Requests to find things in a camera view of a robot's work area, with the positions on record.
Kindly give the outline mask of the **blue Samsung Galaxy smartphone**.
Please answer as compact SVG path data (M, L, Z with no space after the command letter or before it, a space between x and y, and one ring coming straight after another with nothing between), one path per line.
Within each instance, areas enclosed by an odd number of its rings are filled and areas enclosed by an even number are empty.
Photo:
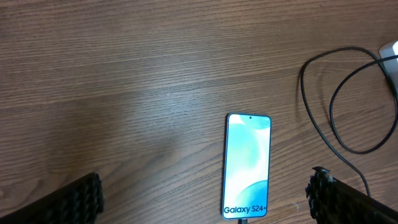
M271 118L266 115L227 115L221 201L224 219L244 220L266 216L271 129Z

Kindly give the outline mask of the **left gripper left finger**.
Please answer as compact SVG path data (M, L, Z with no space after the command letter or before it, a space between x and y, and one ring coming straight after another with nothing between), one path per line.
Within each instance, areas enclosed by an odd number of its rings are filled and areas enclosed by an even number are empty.
M94 223L103 210L104 198L101 180L97 173L92 172L1 217L1 223Z

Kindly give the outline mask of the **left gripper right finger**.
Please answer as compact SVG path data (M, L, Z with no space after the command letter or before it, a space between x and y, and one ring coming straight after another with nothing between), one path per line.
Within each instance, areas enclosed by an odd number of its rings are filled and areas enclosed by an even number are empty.
M311 217L317 223L397 224L397 211L314 167L306 187Z

